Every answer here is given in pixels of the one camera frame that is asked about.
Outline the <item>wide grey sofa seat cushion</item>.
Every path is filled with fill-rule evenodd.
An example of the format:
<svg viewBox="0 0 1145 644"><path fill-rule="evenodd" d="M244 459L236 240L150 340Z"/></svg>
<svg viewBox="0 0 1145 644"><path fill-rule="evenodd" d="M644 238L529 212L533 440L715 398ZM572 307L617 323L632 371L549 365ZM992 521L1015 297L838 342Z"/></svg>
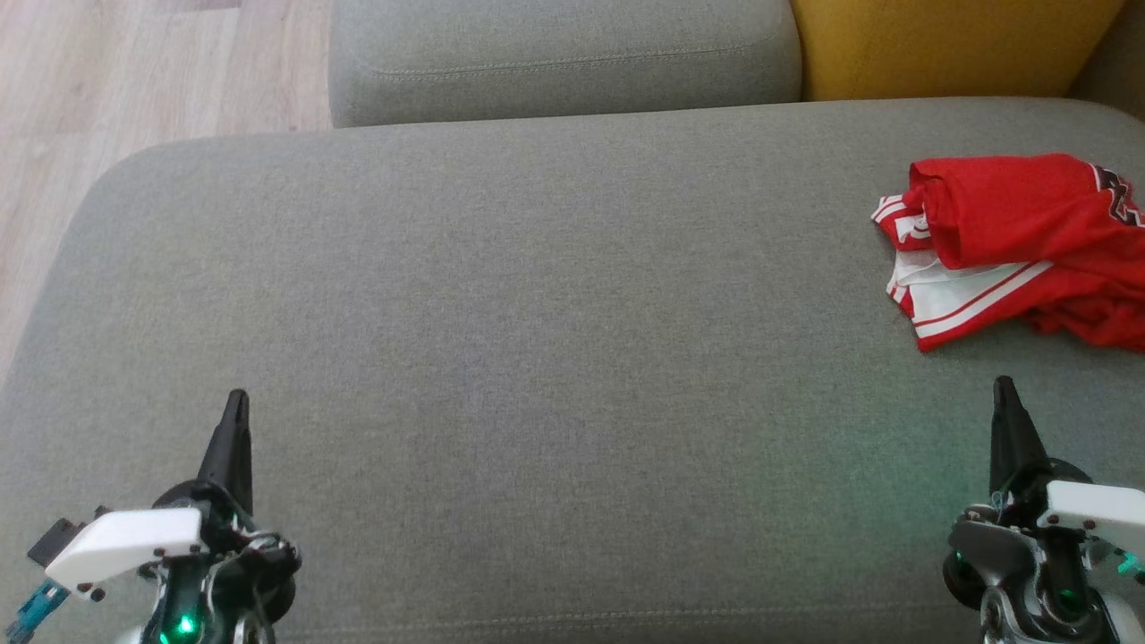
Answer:
<svg viewBox="0 0 1145 644"><path fill-rule="evenodd" d="M338 128L802 97L789 0L335 0Z"/></svg>

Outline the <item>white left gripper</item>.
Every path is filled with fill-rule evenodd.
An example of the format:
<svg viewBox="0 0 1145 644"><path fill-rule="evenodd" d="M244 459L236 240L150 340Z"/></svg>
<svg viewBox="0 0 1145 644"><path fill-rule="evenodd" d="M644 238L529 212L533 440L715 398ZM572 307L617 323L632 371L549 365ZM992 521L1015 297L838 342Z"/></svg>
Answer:
<svg viewBox="0 0 1145 644"><path fill-rule="evenodd" d="M47 578L85 589L139 568L169 584L238 584L269 592L301 567L300 549L278 531L258 529L253 510L250 396L232 390L197 480L151 509L106 511L82 526L45 566Z"/></svg>

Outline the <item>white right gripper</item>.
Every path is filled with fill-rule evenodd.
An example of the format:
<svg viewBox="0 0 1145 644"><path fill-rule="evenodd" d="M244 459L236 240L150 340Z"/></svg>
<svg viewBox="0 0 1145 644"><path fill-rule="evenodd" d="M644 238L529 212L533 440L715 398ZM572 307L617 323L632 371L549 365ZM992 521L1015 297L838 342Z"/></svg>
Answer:
<svg viewBox="0 0 1145 644"><path fill-rule="evenodd" d="M993 384L990 496L997 518L1044 537L1075 537L1077 561L1091 573L1115 558L1120 576L1145 582L1145 492L1092 482L1049 481L1047 447L1009 376Z"/></svg>

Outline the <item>red jersey with white trim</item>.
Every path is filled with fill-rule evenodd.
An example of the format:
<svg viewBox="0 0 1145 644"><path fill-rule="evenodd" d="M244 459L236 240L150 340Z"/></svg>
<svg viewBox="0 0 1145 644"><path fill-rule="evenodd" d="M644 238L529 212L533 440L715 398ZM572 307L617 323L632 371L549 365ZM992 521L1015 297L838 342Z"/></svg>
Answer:
<svg viewBox="0 0 1145 644"><path fill-rule="evenodd" d="M1119 173L1067 154L913 163L871 221L895 250L889 297L919 351L1034 307L1145 292L1145 199Z"/></svg>

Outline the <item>large grey fabric ottoman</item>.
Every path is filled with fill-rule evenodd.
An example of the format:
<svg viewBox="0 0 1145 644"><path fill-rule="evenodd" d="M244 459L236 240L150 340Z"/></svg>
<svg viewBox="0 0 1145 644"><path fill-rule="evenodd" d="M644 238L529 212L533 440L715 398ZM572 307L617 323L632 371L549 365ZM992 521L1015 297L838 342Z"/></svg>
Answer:
<svg viewBox="0 0 1145 644"><path fill-rule="evenodd" d="M870 221L927 157L1145 183L1145 123L905 99L406 123L132 155L0 392L0 637L61 517L147 508L250 395L279 644L974 644L941 574L992 383L1145 487L1145 355L995 325L933 353Z"/></svg>

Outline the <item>large yellow sofa backrest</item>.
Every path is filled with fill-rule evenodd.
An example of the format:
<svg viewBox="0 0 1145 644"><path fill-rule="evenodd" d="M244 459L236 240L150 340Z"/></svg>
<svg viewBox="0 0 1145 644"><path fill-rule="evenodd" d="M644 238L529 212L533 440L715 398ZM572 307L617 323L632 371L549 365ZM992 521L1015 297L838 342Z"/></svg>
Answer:
<svg viewBox="0 0 1145 644"><path fill-rule="evenodd" d="M804 99L1063 97L1127 0L790 0Z"/></svg>

